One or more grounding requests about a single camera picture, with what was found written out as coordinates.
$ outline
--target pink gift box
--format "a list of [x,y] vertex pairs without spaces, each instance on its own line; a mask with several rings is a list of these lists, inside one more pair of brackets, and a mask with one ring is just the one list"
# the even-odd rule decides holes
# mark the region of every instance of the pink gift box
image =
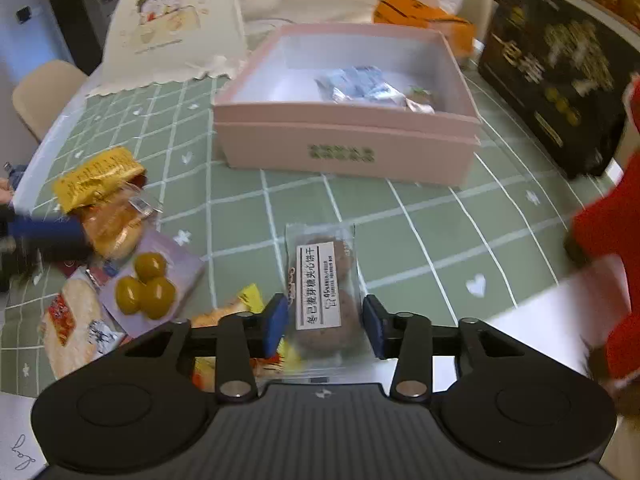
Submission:
[[[327,70],[377,66],[401,92],[433,91],[436,113],[322,100]],[[481,122],[439,32],[383,24],[273,32],[216,96],[214,128],[233,168],[317,171],[459,186]]]

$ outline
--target metal screw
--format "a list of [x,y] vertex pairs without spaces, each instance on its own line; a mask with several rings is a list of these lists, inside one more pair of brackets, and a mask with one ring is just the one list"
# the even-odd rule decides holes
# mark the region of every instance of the metal screw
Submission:
[[396,392],[405,397],[420,397],[427,392],[427,385],[420,381],[402,381],[396,384]]
[[220,392],[227,397],[244,397],[250,391],[251,386],[244,381],[227,381],[220,386]]

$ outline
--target white heart pattern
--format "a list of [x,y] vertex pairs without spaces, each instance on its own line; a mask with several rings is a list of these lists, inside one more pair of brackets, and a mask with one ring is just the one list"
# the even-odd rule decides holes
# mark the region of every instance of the white heart pattern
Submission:
[[484,298],[484,291],[486,289],[486,278],[484,274],[476,274],[472,280],[467,280],[466,290],[476,298]]

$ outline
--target beige chair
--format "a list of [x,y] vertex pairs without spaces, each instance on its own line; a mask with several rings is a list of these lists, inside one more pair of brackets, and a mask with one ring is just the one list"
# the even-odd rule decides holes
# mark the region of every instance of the beige chair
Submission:
[[86,81],[75,66],[55,59],[27,74],[14,89],[15,111],[42,141],[66,104]]
[[493,12],[494,0],[462,0],[458,16],[476,26],[476,40],[484,43],[484,35]]

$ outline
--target person in red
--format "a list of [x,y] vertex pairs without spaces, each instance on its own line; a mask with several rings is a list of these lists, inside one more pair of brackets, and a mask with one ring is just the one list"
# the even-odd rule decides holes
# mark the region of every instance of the person in red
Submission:
[[[637,75],[623,100],[629,121],[640,130],[640,77]],[[602,380],[640,375],[640,150],[629,159],[617,186],[574,217],[564,246],[574,260],[589,261],[607,254],[617,254],[622,259],[631,313],[609,334],[604,348],[592,352],[590,369]],[[636,389],[640,394],[640,384]],[[633,404],[632,409],[640,413],[640,402]]]

